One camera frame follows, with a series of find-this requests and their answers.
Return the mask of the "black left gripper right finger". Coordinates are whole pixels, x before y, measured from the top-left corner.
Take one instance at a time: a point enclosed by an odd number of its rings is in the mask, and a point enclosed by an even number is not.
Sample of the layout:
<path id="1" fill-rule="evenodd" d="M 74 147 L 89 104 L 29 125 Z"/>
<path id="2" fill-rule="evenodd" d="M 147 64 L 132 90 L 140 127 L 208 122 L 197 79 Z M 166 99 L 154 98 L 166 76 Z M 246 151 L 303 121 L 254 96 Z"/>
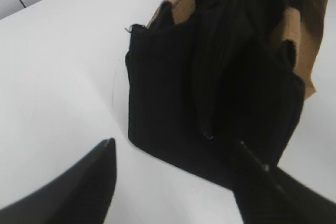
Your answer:
<path id="1" fill-rule="evenodd" d="M 262 163 L 243 142 L 232 158 L 232 188 L 244 223 L 335 223 L 335 203 L 277 166 Z"/>

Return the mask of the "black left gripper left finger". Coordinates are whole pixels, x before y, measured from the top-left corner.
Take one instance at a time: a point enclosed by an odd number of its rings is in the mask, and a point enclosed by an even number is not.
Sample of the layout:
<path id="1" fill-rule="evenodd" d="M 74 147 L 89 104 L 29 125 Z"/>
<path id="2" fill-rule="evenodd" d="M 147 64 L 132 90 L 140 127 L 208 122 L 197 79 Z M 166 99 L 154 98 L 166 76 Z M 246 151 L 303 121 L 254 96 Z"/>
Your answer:
<path id="1" fill-rule="evenodd" d="M 1 209 L 1 223 L 104 223 L 116 181 L 110 138 L 47 185 Z"/>

